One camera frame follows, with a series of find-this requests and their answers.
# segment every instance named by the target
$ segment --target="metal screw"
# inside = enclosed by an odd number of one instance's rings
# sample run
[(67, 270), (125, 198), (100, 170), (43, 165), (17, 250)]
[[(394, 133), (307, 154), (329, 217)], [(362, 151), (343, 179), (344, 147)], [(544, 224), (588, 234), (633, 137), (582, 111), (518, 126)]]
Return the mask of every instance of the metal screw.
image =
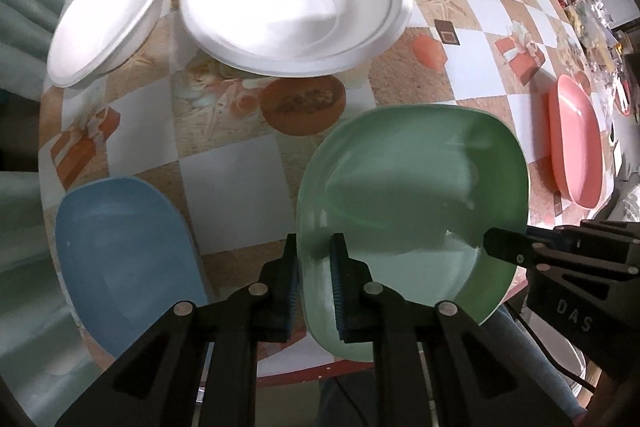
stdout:
[(193, 311), (193, 304), (187, 301), (178, 302), (174, 306), (174, 313), (178, 315), (178, 317), (184, 317), (185, 315), (189, 315)]
[(269, 287), (262, 282), (254, 282), (251, 286), (249, 286), (249, 293), (255, 297), (259, 297), (261, 295), (265, 295), (269, 291)]
[(444, 301), (438, 304), (438, 311), (442, 315), (447, 315), (447, 317), (452, 317), (456, 313), (458, 313), (458, 307), (453, 304), (453, 302)]
[(366, 285), (364, 285), (364, 291), (369, 295), (380, 295), (382, 293), (382, 290), (382, 284), (380, 284), (379, 282), (369, 281), (368, 283), (366, 283)]

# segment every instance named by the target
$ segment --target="pink plate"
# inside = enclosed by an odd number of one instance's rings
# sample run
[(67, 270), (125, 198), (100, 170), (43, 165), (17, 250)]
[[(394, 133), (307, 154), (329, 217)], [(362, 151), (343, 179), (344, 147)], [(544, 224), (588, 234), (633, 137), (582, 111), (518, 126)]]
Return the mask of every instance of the pink plate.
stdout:
[(551, 159), (565, 199), (594, 208), (602, 190), (602, 149), (591, 99), (566, 74), (549, 93)]

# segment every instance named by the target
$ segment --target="table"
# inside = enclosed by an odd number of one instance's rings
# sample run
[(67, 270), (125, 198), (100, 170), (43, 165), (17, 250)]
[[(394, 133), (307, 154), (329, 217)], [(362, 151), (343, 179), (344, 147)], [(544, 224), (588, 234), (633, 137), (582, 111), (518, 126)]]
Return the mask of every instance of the table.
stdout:
[[(42, 202), (70, 304), (53, 239), (66, 191), (106, 176), (135, 175), (155, 185), (185, 217), (223, 299), (280, 256), (295, 230), (305, 166), (333, 126), (380, 105), (447, 103), (494, 114), (527, 160), (529, 224), (576, 224), (587, 216), (561, 198), (551, 168), (548, 90), (562, 73), (590, 75), (556, 0), (415, 0), (408, 28), (391, 49), (346, 73), (296, 80), (294, 92), (290, 80), (233, 70), (200, 51), (182, 27), (177, 1), (164, 0), (155, 29), (118, 69), (64, 90), (45, 81)], [(437, 31), (436, 20), (454, 30)], [(604, 202), (613, 161), (595, 85), (592, 98), (602, 131)], [(523, 279), (518, 272), (513, 285)], [(94, 359), (108, 367), (111, 357), (74, 318)], [(259, 346), (258, 359), (262, 383), (362, 367), (319, 347), (300, 313), (292, 341)]]

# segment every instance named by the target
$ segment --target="jeans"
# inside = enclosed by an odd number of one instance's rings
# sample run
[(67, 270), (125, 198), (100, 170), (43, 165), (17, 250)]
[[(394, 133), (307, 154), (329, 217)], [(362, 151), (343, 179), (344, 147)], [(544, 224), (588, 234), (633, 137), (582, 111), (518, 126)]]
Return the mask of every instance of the jeans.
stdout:
[[(497, 341), (505, 353), (509, 353), (520, 364), (569, 418), (575, 419), (586, 412), (530, 334), (511, 318), (504, 306), (500, 306), (481, 327)], [(339, 383), (355, 402), (369, 427), (377, 426), (378, 404), (373, 370), (342, 375)], [(353, 405), (338, 388), (335, 378), (328, 378), (323, 382), (316, 427), (355, 427), (362, 423)]]

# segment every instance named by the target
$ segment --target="green plate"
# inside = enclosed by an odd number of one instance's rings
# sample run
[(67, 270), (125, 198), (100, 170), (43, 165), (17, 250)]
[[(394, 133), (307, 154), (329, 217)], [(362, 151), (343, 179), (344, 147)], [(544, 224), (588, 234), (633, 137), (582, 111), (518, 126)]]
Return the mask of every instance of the green plate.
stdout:
[(518, 141), (494, 116), (448, 105), (401, 105), (338, 126), (309, 162), (298, 195), (298, 258), (308, 331), (336, 357), (369, 362), (370, 343), (335, 326), (329, 238), (406, 299), (452, 299), (478, 323), (500, 304), (515, 267), (487, 256), (491, 227), (524, 232), (529, 174)]

